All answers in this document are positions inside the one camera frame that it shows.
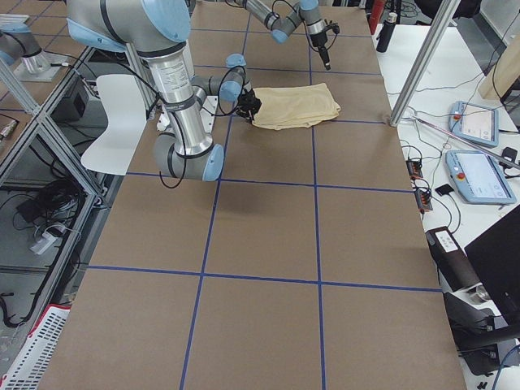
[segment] yellow towel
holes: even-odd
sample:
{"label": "yellow towel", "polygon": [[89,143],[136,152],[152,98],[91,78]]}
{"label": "yellow towel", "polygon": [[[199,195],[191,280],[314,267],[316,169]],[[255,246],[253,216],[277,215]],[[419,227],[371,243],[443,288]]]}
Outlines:
{"label": "yellow towel", "polygon": [[253,121],[259,128],[309,128],[334,119],[341,110],[324,83],[296,88],[255,88],[254,92],[262,101]]}

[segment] wire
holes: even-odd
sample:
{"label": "wire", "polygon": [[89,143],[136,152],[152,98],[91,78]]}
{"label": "wire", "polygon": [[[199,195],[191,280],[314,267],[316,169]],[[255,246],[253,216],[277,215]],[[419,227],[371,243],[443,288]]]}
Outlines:
{"label": "wire", "polygon": [[75,130],[76,132],[78,132],[79,134],[81,134],[85,138],[89,138],[90,140],[95,140],[96,139],[95,136],[90,136],[89,134],[87,134],[85,132],[82,132],[77,126],[74,126],[73,124],[70,124],[68,122],[56,122],[56,123],[57,124],[64,124],[64,125],[68,126],[69,128],[71,128],[72,130]]}
{"label": "wire", "polygon": [[[395,12],[392,10],[392,1],[387,1],[384,5],[384,8],[386,10],[390,10],[392,12]],[[412,19],[419,16],[419,12],[417,11],[417,7],[412,2],[402,2],[401,3],[401,9],[400,9],[401,17],[406,19]]]}
{"label": "wire", "polygon": [[239,6],[239,5],[235,5],[235,6],[233,6],[233,4],[231,4],[231,3],[229,2],[229,0],[224,0],[224,2],[225,2],[226,4],[228,4],[231,8],[243,8],[242,6]]}
{"label": "wire", "polygon": [[[463,82],[461,82],[460,84],[457,84],[457,85],[450,85],[450,86],[446,86],[446,87],[430,87],[430,88],[415,89],[415,92],[416,93],[421,93],[421,92],[424,92],[424,91],[437,91],[437,90],[440,90],[440,89],[457,89],[459,87],[462,87],[464,84],[468,84],[471,81],[474,81],[475,79],[478,79],[479,77],[484,78],[482,72],[480,72],[477,76],[473,77],[471,80],[463,81]],[[399,94],[401,94],[401,92],[387,93],[387,95],[399,95]]]}
{"label": "wire", "polygon": [[29,149],[34,153],[34,155],[40,160],[42,163],[44,163],[46,166],[50,168],[50,172],[53,174],[53,176],[61,179],[63,177],[66,177],[67,175],[60,171],[57,167],[54,167],[50,162],[47,162],[32,146],[29,146]]}
{"label": "wire", "polygon": [[[183,151],[184,151],[184,155],[183,155],[184,166],[182,168],[182,175],[180,176],[179,181],[177,181],[177,183],[175,183],[174,185],[166,184],[166,182],[163,179],[163,173],[161,171],[159,171],[159,179],[161,180],[162,185],[164,187],[166,187],[167,189],[176,189],[177,187],[180,186],[180,183],[182,183],[182,180],[184,179],[184,176],[186,175],[187,154],[186,154],[186,140],[184,139],[184,133],[182,131],[182,127],[180,126],[180,122],[177,119],[177,115],[176,115],[175,112],[172,112],[171,116],[173,116],[173,119],[175,119],[175,122],[177,123],[177,128],[179,129],[180,138],[182,139],[182,147],[183,147]],[[174,172],[173,172],[173,168],[171,167],[171,159],[170,158],[168,159],[168,166],[170,167],[170,171],[173,174]]]}
{"label": "wire", "polygon": [[20,121],[17,119],[17,118],[13,118],[12,116],[9,116],[9,115],[5,115],[3,113],[0,112],[0,116],[3,116],[4,118],[8,118],[8,119],[12,119],[14,120],[16,123],[20,123]]}
{"label": "wire", "polygon": [[514,352],[520,350],[520,345],[515,345],[512,349],[509,350],[509,352],[504,356],[504,359],[502,360],[502,363],[500,364],[500,367],[498,368],[498,371],[496,372],[495,380],[493,381],[493,387],[491,390],[496,390],[496,384],[498,384],[498,379],[501,376],[501,372],[505,367],[505,363],[507,361],[507,358]]}
{"label": "wire", "polygon": [[97,79],[98,76],[96,75],[96,73],[94,73],[94,71],[92,70],[92,68],[84,61],[82,60],[81,58],[78,58],[78,57],[75,57],[73,55],[70,55],[70,54],[64,54],[64,53],[56,53],[55,51],[50,51],[50,50],[45,50],[46,53],[50,53],[50,54],[56,54],[56,55],[64,55],[66,57],[71,57],[77,61],[80,61],[84,67],[86,67],[87,69],[89,69],[90,73],[92,73],[92,76],[94,76],[94,79]]}
{"label": "wire", "polygon": [[130,67],[126,66],[124,63],[121,63],[115,59],[113,59],[110,55],[102,52],[101,50],[98,50],[97,51],[100,55],[102,55],[103,57],[105,57],[106,59],[109,59],[111,62],[113,63],[117,63],[120,67],[123,67],[125,68],[127,71],[129,71],[130,73],[132,73],[135,77],[137,77],[137,79],[139,79],[139,81],[141,83],[143,83],[144,85],[146,85],[152,92],[155,93],[155,97],[156,98],[159,98],[159,100],[163,101],[163,99],[161,98],[161,95],[160,93],[157,91],[157,89],[155,89],[148,81],[146,81],[145,79],[143,79],[141,76],[139,76],[137,74],[137,72],[135,72],[133,69],[131,69]]}
{"label": "wire", "polygon": [[451,225],[451,224],[452,224],[452,222],[453,222],[453,214],[452,214],[452,212],[451,212],[451,211],[449,210],[449,208],[448,208],[448,207],[447,207],[447,206],[446,206],[446,205],[445,205],[445,204],[444,204],[444,203],[443,203],[442,201],[440,201],[440,200],[439,200],[439,199],[437,199],[436,197],[434,197],[434,196],[431,196],[431,199],[433,199],[433,200],[434,200],[434,201],[436,201],[436,202],[439,202],[439,203],[440,203],[440,205],[441,205],[441,206],[443,206],[443,207],[444,207],[444,208],[446,209],[446,211],[448,211],[448,215],[449,215],[449,222],[448,222],[448,225],[446,225],[446,226],[448,227],[448,230],[449,230],[449,225]]}
{"label": "wire", "polygon": [[34,197],[32,197],[31,195],[27,195],[26,193],[17,193],[16,195],[12,195],[11,197],[8,197],[1,205],[0,205],[0,210],[3,209],[3,207],[12,199],[16,198],[16,197],[27,197],[29,199],[33,199],[34,200]]}
{"label": "wire", "polygon": [[452,194],[449,193],[448,194],[449,198],[453,201],[453,204],[455,205],[455,208],[457,209],[457,213],[458,213],[458,223],[457,223],[457,227],[455,227],[455,230],[452,231],[452,234],[455,234],[458,230],[458,228],[461,226],[461,223],[462,223],[462,213],[461,213],[461,209],[459,209],[458,207],[458,204],[457,202],[455,201],[455,199],[452,197]]}
{"label": "wire", "polygon": [[516,16],[513,18],[513,20],[509,24],[508,28],[505,30],[504,34],[502,35],[502,38],[500,39],[500,42],[495,46],[495,49],[493,50],[493,52],[491,54],[491,57],[489,58],[489,62],[487,63],[486,69],[484,70],[485,72],[489,72],[489,68],[491,67],[491,63],[493,62],[493,57],[495,56],[495,53],[498,51],[498,48],[501,47],[501,45],[503,44],[502,42],[504,41],[505,36],[507,35],[508,31],[513,26],[513,24],[516,21],[516,19],[518,18],[518,15],[520,15],[520,13],[516,14]]}

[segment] silver robot arm segment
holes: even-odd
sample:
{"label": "silver robot arm segment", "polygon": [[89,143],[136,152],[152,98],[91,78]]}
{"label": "silver robot arm segment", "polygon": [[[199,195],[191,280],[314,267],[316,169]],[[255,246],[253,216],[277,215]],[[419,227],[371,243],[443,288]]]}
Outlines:
{"label": "silver robot arm segment", "polygon": [[23,23],[6,24],[0,28],[0,59],[12,65],[20,58],[27,71],[33,75],[50,68],[49,59],[31,29]]}
{"label": "silver robot arm segment", "polygon": [[165,103],[174,134],[158,138],[157,163],[164,174],[216,180],[223,147],[202,126],[200,108],[183,60],[190,33],[184,0],[68,0],[71,37],[102,50],[124,52],[132,43]]}
{"label": "silver robot arm segment", "polygon": [[273,38],[278,43],[287,41],[294,30],[302,22],[305,22],[306,33],[312,46],[319,53],[325,69],[331,70],[331,61],[326,47],[327,31],[332,30],[338,35],[340,27],[337,23],[328,23],[322,19],[318,0],[301,0],[298,4],[291,6],[291,12],[283,19],[265,5],[262,0],[235,0],[235,3],[244,7],[251,15],[260,20],[267,29],[271,30]]}

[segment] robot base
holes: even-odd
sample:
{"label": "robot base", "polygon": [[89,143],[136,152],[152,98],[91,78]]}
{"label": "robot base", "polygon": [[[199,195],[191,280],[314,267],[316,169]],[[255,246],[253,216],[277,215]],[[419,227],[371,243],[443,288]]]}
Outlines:
{"label": "robot base", "polygon": [[[66,55],[51,54],[46,52],[45,56],[50,63],[64,63],[68,59]],[[16,67],[13,73],[15,73],[16,78],[20,81],[50,83],[56,77],[56,74],[61,68],[62,67],[50,67],[48,70],[42,73],[33,75],[29,73],[25,65],[21,63],[18,67]]]}

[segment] aluminum pole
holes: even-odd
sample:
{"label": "aluminum pole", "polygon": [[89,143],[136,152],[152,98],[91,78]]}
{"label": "aluminum pole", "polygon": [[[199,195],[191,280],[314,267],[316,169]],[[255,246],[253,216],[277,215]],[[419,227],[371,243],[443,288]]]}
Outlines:
{"label": "aluminum pole", "polygon": [[487,150],[486,148],[483,148],[480,145],[474,144],[473,142],[469,142],[468,140],[465,140],[464,138],[460,138],[459,136],[456,136],[452,132],[449,132],[448,130],[444,130],[443,128],[440,128],[439,126],[434,125],[433,123],[427,122],[424,119],[420,119],[417,116],[412,117],[412,120],[417,120],[420,124],[424,124],[425,126],[428,126],[429,128],[434,128],[438,132],[442,132],[443,134],[447,135],[448,137],[452,137],[460,142],[462,142],[464,145],[469,146],[470,148],[477,149],[481,151],[484,154],[487,154],[490,157],[496,158],[499,162],[504,163],[510,168],[516,168],[520,169],[520,165],[518,165],[515,161],[509,161],[508,159],[503,158],[502,156],[499,156],[498,154],[493,153],[491,150]]}
{"label": "aluminum pole", "polygon": [[[146,80],[148,82],[148,84],[152,85],[153,82],[150,81],[150,78],[148,77],[148,74],[146,73],[145,67],[143,67],[141,59],[139,58],[139,55],[137,55],[136,48],[132,43],[127,44],[126,55],[127,55],[127,60],[128,60],[128,64],[130,65],[130,68],[135,73],[137,73],[140,77],[142,77],[144,80]],[[150,88],[148,88],[146,85],[144,85],[140,81],[137,81],[137,87],[141,91],[143,101],[145,102],[146,110],[148,110],[154,103],[154,100],[155,100],[154,93],[151,91]]]}
{"label": "aluminum pole", "polygon": [[444,31],[446,31],[446,28],[448,27],[460,2],[461,0],[443,0],[440,4],[437,15],[435,15],[433,23],[431,24],[430,31],[422,44],[419,54],[417,54],[414,65],[409,71],[408,78],[401,90],[401,94],[393,107],[392,116],[390,116],[390,126],[396,127],[401,121],[406,107],[410,104],[415,89],[417,88],[419,81],[423,78],[428,63],[430,63],[431,57],[435,53],[436,48],[444,35]]}

